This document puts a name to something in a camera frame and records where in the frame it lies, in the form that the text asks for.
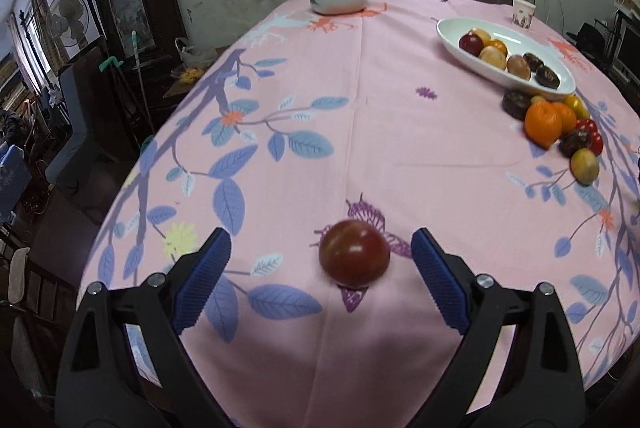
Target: pile of fruit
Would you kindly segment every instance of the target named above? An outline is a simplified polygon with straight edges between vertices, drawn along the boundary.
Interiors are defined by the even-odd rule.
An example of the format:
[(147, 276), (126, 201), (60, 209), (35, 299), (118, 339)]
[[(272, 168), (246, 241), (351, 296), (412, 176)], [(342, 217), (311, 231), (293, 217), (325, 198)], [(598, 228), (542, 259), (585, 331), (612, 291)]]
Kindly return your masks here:
[(524, 56), (517, 54), (509, 56), (504, 42), (493, 39), (486, 30), (471, 29), (460, 38), (458, 46), (472, 56), (525, 81), (530, 80), (531, 73), (534, 72), (535, 81), (538, 84), (554, 90), (560, 86), (560, 79), (556, 72), (546, 66), (538, 56), (530, 52)]
[(604, 144), (598, 127), (576, 94), (562, 103), (548, 102), (544, 97), (530, 97), (508, 90), (502, 98), (502, 109), (524, 121), (524, 133), (530, 141), (548, 150), (560, 140), (560, 153), (571, 159), (569, 166), (575, 180), (589, 186), (600, 174), (597, 157)]

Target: white leaf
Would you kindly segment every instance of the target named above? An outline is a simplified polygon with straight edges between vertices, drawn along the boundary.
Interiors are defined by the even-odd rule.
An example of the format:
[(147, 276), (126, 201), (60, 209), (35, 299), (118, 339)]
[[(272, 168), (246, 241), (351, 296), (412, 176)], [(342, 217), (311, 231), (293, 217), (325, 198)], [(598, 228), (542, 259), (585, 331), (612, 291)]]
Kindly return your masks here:
[(316, 116), (313, 112), (293, 112), (291, 118), (294, 121), (310, 121)]
[(591, 343), (589, 344), (589, 350), (594, 354), (599, 354), (602, 351), (602, 347), (604, 347), (602, 338), (595, 338), (594, 340), (591, 340)]
[(598, 258), (602, 258), (602, 254), (604, 253), (604, 247), (606, 244), (607, 242), (604, 239), (604, 234), (600, 233), (596, 237), (596, 256)]
[(191, 173), (184, 173), (182, 177), (182, 194), (185, 197), (189, 197), (191, 192), (193, 191), (194, 186), (196, 185), (196, 177), (191, 175)]
[(242, 139), (242, 141), (248, 143), (248, 144), (253, 144), (256, 143), (258, 141), (258, 137), (257, 135), (252, 132), (251, 130), (244, 130), (242, 132), (240, 132), (240, 138)]
[(274, 272), (282, 263), (282, 255), (278, 253), (261, 256), (251, 269), (251, 276), (265, 276)]
[(527, 185), (526, 183), (524, 183), (523, 181), (521, 181), (519, 178), (517, 178), (516, 175), (514, 175), (513, 173), (510, 172), (506, 172), (505, 175), (507, 175), (507, 178), (514, 184), (520, 186), (521, 188), (526, 188)]
[(127, 224), (126, 224), (126, 226), (124, 228), (124, 236), (127, 236), (127, 234), (131, 233), (131, 231), (133, 231), (134, 229), (137, 229), (139, 223), (140, 223), (140, 213), (136, 213), (127, 222)]
[(278, 105), (278, 110), (286, 110), (287, 108), (291, 108), (293, 103), (296, 100), (295, 95), (289, 95), (282, 100), (282, 102)]

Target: red tomato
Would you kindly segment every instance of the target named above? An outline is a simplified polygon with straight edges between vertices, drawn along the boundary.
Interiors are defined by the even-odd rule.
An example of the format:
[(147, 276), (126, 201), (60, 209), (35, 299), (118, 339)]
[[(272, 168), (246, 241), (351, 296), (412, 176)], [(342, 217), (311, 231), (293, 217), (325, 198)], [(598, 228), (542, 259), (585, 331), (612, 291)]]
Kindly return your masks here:
[(602, 135), (600, 135), (598, 132), (592, 133), (591, 146), (589, 146), (589, 149), (597, 157), (602, 153), (603, 148), (604, 148), (604, 143), (602, 142)]
[(585, 122), (587, 123), (587, 130), (589, 131), (589, 133), (598, 133), (598, 126), (593, 119), (587, 119)]

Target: television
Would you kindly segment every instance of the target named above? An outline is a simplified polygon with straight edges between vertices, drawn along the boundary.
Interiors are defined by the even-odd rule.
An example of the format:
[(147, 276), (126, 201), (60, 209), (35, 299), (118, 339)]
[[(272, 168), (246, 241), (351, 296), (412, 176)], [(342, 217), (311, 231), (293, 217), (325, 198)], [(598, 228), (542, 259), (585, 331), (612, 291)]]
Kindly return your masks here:
[(622, 22), (620, 40), (613, 54), (613, 69), (627, 82), (640, 85), (640, 30)]

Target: silver screw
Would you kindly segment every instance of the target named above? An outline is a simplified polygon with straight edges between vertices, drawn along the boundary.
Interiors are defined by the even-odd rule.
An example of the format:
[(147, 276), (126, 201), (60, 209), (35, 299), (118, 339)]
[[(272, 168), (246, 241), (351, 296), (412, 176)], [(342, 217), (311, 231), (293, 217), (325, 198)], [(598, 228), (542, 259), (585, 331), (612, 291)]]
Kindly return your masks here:
[(551, 296), (556, 290), (549, 282), (543, 282), (540, 284), (540, 292), (545, 296)]
[(489, 287), (492, 287), (495, 283), (494, 279), (488, 274), (479, 274), (476, 277), (476, 282), (478, 282), (479, 286), (484, 287), (485, 289), (489, 289)]
[(102, 282), (91, 282), (89, 287), (86, 288), (86, 291), (89, 294), (97, 295), (102, 290)]
[(162, 273), (153, 273), (147, 280), (151, 287), (159, 287), (166, 281), (166, 276)]

